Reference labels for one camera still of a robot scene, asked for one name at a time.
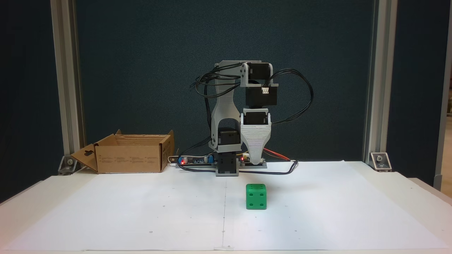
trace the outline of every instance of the red wire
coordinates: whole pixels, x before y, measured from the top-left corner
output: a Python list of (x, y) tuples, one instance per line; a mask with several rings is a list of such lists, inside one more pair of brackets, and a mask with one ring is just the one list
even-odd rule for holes
[(273, 153), (273, 154), (275, 154), (275, 155), (278, 155), (279, 157), (281, 157), (281, 158), (283, 158), (283, 159), (285, 159), (285, 160), (290, 160), (290, 159), (287, 158), (286, 156), (284, 156), (284, 155), (282, 155), (282, 154), (279, 154), (279, 153), (277, 153), (277, 152), (273, 152), (273, 151), (270, 150), (270, 149), (264, 148), (264, 150), (266, 150), (266, 151), (268, 151), (268, 152), (271, 152), (271, 153)]

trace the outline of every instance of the black wire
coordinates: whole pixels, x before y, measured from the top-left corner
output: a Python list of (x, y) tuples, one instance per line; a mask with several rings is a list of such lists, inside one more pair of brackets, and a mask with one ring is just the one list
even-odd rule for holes
[[(237, 88), (240, 85), (240, 82), (234, 82), (234, 83), (227, 83), (227, 84), (209, 84), (210, 81), (212, 80), (236, 80), (239, 79), (240, 76), (239, 75), (226, 75), (226, 74), (218, 74), (216, 72), (218, 71), (222, 71), (222, 70), (228, 70), (228, 69), (232, 69), (232, 68), (236, 68), (241, 66), (242, 63), (236, 63), (236, 64), (231, 64), (231, 65), (226, 65), (226, 66), (222, 66), (222, 67), (214, 67), (210, 72), (203, 74), (202, 76), (199, 76), (194, 83), (192, 83), (190, 85), (190, 87), (195, 87), (196, 92), (207, 99), (212, 99), (212, 98), (218, 98), (220, 96), (223, 96), (229, 92), (231, 92), (232, 90), (234, 90), (235, 88)], [(207, 94), (202, 94), (199, 92), (198, 90), (198, 86), (199, 85), (234, 85), (233, 87), (228, 88), (227, 90), (218, 93), (218, 94), (212, 94), (212, 95), (207, 95)]]
[[(207, 95), (207, 86), (204, 86), (204, 94)], [(209, 126), (209, 130), (212, 130), (212, 113), (210, 113), (210, 104), (209, 104), (209, 99), (208, 98), (204, 98), (204, 103), (206, 105), (206, 113), (207, 113), (207, 125)]]
[(278, 76), (284, 75), (284, 74), (295, 74), (295, 75), (301, 77), (301, 79), (303, 79), (304, 82), (306, 82), (306, 84), (307, 84), (307, 86), (309, 88), (309, 93), (310, 93), (311, 99), (309, 100), (309, 103), (304, 108), (302, 108), (300, 111), (297, 111), (296, 113), (294, 113), (293, 115), (287, 117), (286, 119), (273, 122), (272, 125), (277, 125), (277, 124), (280, 124), (280, 123), (283, 123), (283, 122), (290, 122), (290, 121), (293, 121), (293, 120), (299, 118), (306, 110), (308, 110), (308, 108), (312, 104), (312, 101), (314, 100), (314, 90), (312, 88), (312, 85), (309, 83), (309, 81), (306, 79), (306, 77), (301, 72), (299, 72), (299, 71), (297, 71), (295, 69), (282, 69), (282, 70), (279, 70), (279, 71), (275, 72), (269, 79), (267, 79), (265, 81), (265, 83), (263, 84), (263, 87), (268, 87), (269, 83), (270, 83), (270, 80), (272, 80), (272, 79), (274, 79), (274, 78), (276, 78)]
[(205, 139), (203, 139), (203, 140), (202, 140), (201, 142), (199, 142), (198, 144), (195, 144), (195, 145), (193, 145), (192, 147), (188, 148), (187, 150), (181, 152), (181, 153), (179, 154), (179, 157), (177, 157), (177, 161), (176, 161), (177, 165), (178, 165), (181, 169), (186, 170), (186, 171), (190, 171), (190, 172), (215, 172), (215, 170), (209, 170), (209, 169), (189, 169), (189, 168), (186, 168), (186, 167), (182, 166), (181, 163), (179, 163), (179, 160), (180, 160), (180, 158), (182, 157), (182, 155), (183, 155), (184, 153), (186, 153), (186, 152), (188, 152), (188, 151), (190, 151), (190, 150), (192, 150), (192, 149), (194, 149), (194, 148), (203, 146), (203, 145), (207, 144), (209, 141), (210, 141), (210, 136), (206, 137)]
[(265, 171), (246, 171), (246, 170), (239, 170), (240, 173), (250, 173), (250, 174), (274, 174), (274, 175), (285, 175), (290, 174), (295, 169), (296, 165), (298, 165), (298, 161), (294, 161), (292, 166), (290, 167), (289, 171), (287, 172), (265, 172)]

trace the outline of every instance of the electrical cable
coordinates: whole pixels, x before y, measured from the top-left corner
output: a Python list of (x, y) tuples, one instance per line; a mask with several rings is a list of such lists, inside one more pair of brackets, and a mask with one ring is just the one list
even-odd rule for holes
[(186, 170), (186, 171), (190, 171), (190, 172), (215, 172), (215, 170), (209, 170), (209, 169), (189, 169), (189, 168), (186, 168), (186, 167), (182, 166), (182, 165), (179, 163), (179, 160), (180, 160), (180, 158), (182, 157), (182, 155), (183, 155), (184, 153), (186, 153), (186, 152), (188, 152), (188, 151), (190, 151), (190, 150), (192, 150), (192, 149), (194, 149), (194, 148), (203, 146), (203, 145), (207, 144), (209, 141), (210, 141), (210, 136), (206, 137), (205, 139), (203, 139), (203, 140), (202, 140), (201, 142), (199, 142), (198, 144), (195, 144), (195, 145), (193, 145), (192, 147), (188, 148), (187, 150), (181, 152), (181, 153), (179, 154), (179, 156), (177, 157), (177, 160), (176, 160), (177, 165), (178, 165), (181, 169)]
[(239, 170), (240, 173), (250, 173), (250, 174), (274, 174), (274, 175), (285, 175), (290, 174), (293, 172), (295, 167), (298, 165), (298, 161), (294, 161), (292, 166), (290, 167), (289, 171), (287, 172), (264, 172), (264, 171), (246, 171), (246, 170)]
[(279, 153), (277, 153), (277, 152), (274, 152), (274, 151), (272, 151), (272, 150), (270, 150), (270, 149), (267, 149), (267, 148), (265, 148), (265, 147), (264, 147), (264, 150), (265, 150), (265, 151), (268, 151), (268, 152), (271, 152), (271, 153), (273, 153), (273, 154), (275, 154), (275, 155), (277, 155), (277, 156), (279, 156), (280, 158), (283, 158), (283, 159), (285, 159), (285, 160), (290, 160), (288, 157), (286, 157), (286, 156), (284, 156), (284, 155), (282, 155), (282, 154), (279, 154)]
[[(208, 99), (212, 99), (212, 98), (218, 98), (220, 96), (223, 96), (229, 92), (231, 92), (232, 90), (234, 90), (235, 88), (237, 88), (240, 85), (240, 82), (234, 82), (234, 83), (226, 83), (226, 84), (209, 84), (209, 82), (211, 80), (236, 80), (239, 79), (240, 76), (239, 75), (227, 75), (227, 74), (218, 74), (216, 72), (218, 71), (223, 71), (223, 70), (228, 70), (228, 69), (232, 69), (232, 68), (236, 68), (241, 66), (242, 63), (236, 63), (236, 64), (231, 64), (231, 65), (226, 65), (226, 66), (222, 66), (222, 67), (214, 67), (210, 72), (203, 74), (202, 76), (199, 76), (194, 83), (192, 83), (190, 85), (190, 88), (195, 87), (196, 92), (204, 97), (204, 98), (208, 98)], [(226, 89), (225, 91), (218, 93), (218, 94), (212, 94), (212, 95), (207, 95), (206, 93), (202, 94), (199, 92), (198, 87), (199, 85), (213, 85), (213, 86), (217, 86), (217, 85), (234, 85), (233, 87), (230, 87), (228, 89)]]
[(282, 157), (279, 157), (279, 156), (276, 156), (276, 155), (272, 155), (272, 154), (266, 152), (265, 150), (262, 150), (262, 152), (264, 152), (268, 156), (271, 156), (271, 157), (274, 157), (274, 158), (277, 158), (277, 159), (281, 159), (281, 160), (286, 160), (285, 158), (282, 158)]
[(282, 69), (282, 70), (279, 70), (279, 71), (275, 72), (273, 75), (271, 75), (265, 81), (265, 83), (262, 86), (263, 87), (268, 87), (269, 83), (270, 83), (270, 80), (272, 80), (272, 79), (274, 79), (274, 78), (276, 78), (278, 76), (284, 75), (284, 74), (295, 74), (295, 75), (301, 77), (301, 79), (303, 79), (303, 81), (307, 84), (307, 86), (309, 88), (309, 93), (310, 93), (311, 99), (309, 100), (309, 103), (305, 107), (303, 107), (300, 111), (297, 111), (296, 113), (292, 114), (291, 116), (287, 117), (286, 119), (273, 122), (272, 125), (277, 125), (277, 124), (280, 124), (280, 123), (283, 123), (283, 122), (290, 122), (290, 121), (293, 121), (293, 120), (299, 118), (306, 110), (308, 110), (308, 108), (312, 104), (312, 101), (314, 100), (314, 90), (312, 88), (312, 85), (309, 83), (307, 78), (301, 72), (299, 72), (299, 71), (297, 71), (295, 69)]
[(247, 153), (248, 152), (248, 150), (246, 150), (246, 152), (243, 152), (243, 153), (241, 153), (241, 154), (237, 154), (237, 155), (242, 155), (242, 154), (244, 154), (244, 153)]

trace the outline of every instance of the robotic arm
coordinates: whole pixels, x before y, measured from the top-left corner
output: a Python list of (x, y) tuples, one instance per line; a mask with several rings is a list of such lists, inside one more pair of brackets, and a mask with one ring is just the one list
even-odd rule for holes
[[(261, 162), (262, 150), (270, 139), (271, 117), (265, 106), (276, 105), (278, 84), (273, 83), (273, 67), (261, 61), (221, 61), (215, 79), (217, 103), (212, 112), (211, 140), (209, 146), (217, 152), (217, 176), (239, 174), (236, 156), (244, 142), (249, 150), (250, 162)], [(248, 108), (239, 113), (234, 105), (234, 88), (238, 83), (231, 79), (240, 77), (240, 87), (245, 87)], [(219, 127), (221, 120), (231, 118), (235, 128)]]

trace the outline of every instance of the box flap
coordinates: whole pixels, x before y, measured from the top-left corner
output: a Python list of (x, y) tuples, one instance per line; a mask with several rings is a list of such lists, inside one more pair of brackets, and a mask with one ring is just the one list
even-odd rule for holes
[(168, 164), (168, 157), (174, 154), (174, 132), (171, 130), (166, 137), (160, 141), (161, 170)]
[(109, 136), (97, 141), (94, 143), (94, 146), (117, 146), (116, 138), (114, 134), (110, 134)]
[(118, 146), (158, 146), (167, 135), (116, 135)]
[(96, 155), (94, 153), (93, 144), (85, 146), (84, 148), (73, 153), (71, 156), (97, 172)]

